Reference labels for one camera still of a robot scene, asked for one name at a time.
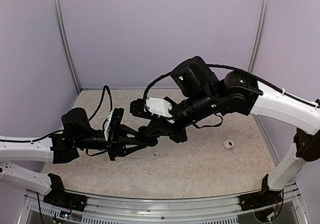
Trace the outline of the black earbud charging case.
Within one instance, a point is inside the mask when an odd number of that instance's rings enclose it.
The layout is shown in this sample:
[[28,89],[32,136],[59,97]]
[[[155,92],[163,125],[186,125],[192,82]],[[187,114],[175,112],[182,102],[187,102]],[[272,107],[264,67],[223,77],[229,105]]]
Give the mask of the black earbud charging case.
[[145,142],[148,147],[155,147],[158,144],[158,136],[149,135],[149,129],[146,126],[138,128],[138,140]]

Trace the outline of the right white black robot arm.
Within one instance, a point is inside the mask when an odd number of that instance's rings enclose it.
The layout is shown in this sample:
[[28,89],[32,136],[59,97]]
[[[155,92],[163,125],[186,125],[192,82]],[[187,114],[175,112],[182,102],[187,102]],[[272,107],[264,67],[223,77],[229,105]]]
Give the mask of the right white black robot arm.
[[152,98],[144,92],[142,109],[167,123],[170,133],[196,125],[213,114],[239,113],[269,117],[296,128],[289,152],[263,181],[256,202],[266,206],[276,193],[308,162],[318,160],[320,104],[289,94],[268,81],[235,67],[219,80],[213,65],[195,56],[175,67],[168,76],[180,88],[185,99],[178,104]]

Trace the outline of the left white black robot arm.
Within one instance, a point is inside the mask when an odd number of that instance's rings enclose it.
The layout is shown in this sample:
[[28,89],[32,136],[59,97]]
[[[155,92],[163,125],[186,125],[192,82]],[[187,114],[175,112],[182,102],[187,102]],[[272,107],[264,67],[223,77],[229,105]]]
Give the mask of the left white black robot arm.
[[65,164],[79,158],[78,150],[100,150],[107,153],[110,160],[125,157],[147,147],[147,140],[133,129],[122,125],[123,109],[111,111],[106,127],[93,129],[85,109],[73,108],[63,115],[63,129],[37,139],[0,139],[1,181],[50,195],[59,206],[70,201],[63,182],[58,175],[31,171],[15,164],[16,161],[40,161]]

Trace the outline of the white earbud charging case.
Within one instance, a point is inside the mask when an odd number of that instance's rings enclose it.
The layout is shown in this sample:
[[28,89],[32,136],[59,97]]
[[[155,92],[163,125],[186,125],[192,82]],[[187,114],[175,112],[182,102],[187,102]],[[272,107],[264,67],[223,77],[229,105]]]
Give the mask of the white earbud charging case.
[[223,143],[223,147],[224,147],[226,150],[233,149],[234,146],[235,146],[235,143],[234,143],[232,140],[226,140],[226,141]]

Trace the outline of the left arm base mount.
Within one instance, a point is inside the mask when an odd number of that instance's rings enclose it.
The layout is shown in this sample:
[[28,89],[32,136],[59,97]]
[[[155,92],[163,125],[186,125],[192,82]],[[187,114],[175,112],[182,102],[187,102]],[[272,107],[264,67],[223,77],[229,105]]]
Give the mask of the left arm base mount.
[[70,192],[56,192],[45,195],[43,197],[43,200],[45,203],[51,204],[53,206],[69,209],[71,211],[76,210],[83,212],[88,199],[85,195],[81,194]]

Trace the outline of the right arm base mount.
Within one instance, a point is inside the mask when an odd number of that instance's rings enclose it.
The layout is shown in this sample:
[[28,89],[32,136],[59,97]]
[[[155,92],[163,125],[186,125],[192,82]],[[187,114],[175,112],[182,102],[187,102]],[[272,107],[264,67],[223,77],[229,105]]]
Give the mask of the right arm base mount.
[[261,191],[242,194],[239,197],[239,202],[242,211],[258,209],[261,207],[269,206],[276,204],[277,202],[282,201],[282,192],[281,191],[271,191],[262,194]]

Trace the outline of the front aluminium rail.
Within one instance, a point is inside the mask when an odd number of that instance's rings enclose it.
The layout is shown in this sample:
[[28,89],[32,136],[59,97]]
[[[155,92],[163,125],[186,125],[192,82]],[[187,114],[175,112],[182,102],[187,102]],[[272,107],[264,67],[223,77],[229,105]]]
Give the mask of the front aluminium rail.
[[83,211],[63,219],[64,208],[44,203],[27,191],[15,223],[258,223],[272,206],[242,210],[238,194],[202,198],[145,199],[85,193]]

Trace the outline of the left aluminium frame post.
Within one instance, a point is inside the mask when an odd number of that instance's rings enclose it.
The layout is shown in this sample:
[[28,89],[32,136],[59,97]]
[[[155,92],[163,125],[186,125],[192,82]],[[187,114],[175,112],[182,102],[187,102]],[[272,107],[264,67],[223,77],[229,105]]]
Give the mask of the left aluminium frame post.
[[68,70],[70,72],[71,76],[71,81],[74,85],[75,91],[79,94],[82,90],[80,80],[73,62],[72,54],[71,54],[71,49],[70,45],[68,42],[68,37],[66,34],[66,29],[64,25],[64,18],[63,18],[63,11],[62,11],[62,6],[60,0],[52,0],[53,7],[54,7],[54,15],[57,21],[57,27],[59,31],[59,36],[60,36],[60,41],[62,44],[62,48],[64,51],[65,59],[66,59],[66,64],[68,67]]

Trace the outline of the aluminium frame post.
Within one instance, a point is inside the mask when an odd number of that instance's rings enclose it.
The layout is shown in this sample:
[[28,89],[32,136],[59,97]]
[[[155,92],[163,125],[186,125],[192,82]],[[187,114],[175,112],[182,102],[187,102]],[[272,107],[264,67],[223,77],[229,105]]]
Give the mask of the aluminium frame post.
[[64,18],[63,18],[63,11],[62,11],[62,6],[60,0],[52,0],[53,7],[54,7],[54,15],[57,21],[57,27],[59,31],[59,36],[60,36],[60,41],[62,44],[62,48],[64,51],[65,59],[66,59],[66,64],[68,67],[68,70],[70,72],[71,76],[71,81],[74,85],[75,91],[79,94],[82,90],[80,80],[73,62],[72,54],[71,54],[71,49],[70,45],[68,42],[68,37],[66,34],[66,29],[64,25]]
[[262,3],[261,3],[261,10],[260,10],[259,19],[258,19],[259,21],[257,25],[256,35],[253,43],[254,45],[253,45],[252,53],[250,56],[249,66],[248,66],[249,73],[254,72],[254,69],[257,63],[257,58],[259,55],[261,42],[263,39],[263,33],[266,25],[267,15],[268,15],[269,3],[270,3],[270,0],[262,0]]

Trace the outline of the right aluminium frame post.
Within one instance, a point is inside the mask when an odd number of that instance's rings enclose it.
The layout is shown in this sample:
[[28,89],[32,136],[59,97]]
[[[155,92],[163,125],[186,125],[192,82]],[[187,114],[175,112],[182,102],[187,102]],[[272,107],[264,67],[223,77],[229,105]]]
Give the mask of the right aluminium frame post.
[[261,10],[260,10],[259,19],[258,19],[259,21],[257,25],[256,35],[253,43],[254,45],[253,45],[252,53],[250,56],[249,66],[248,66],[249,73],[254,72],[254,69],[257,63],[257,58],[259,55],[261,42],[263,39],[263,33],[266,25],[267,15],[268,15],[269,3],[270,3],[270,0],[262,0],[262,3],[261,3]]

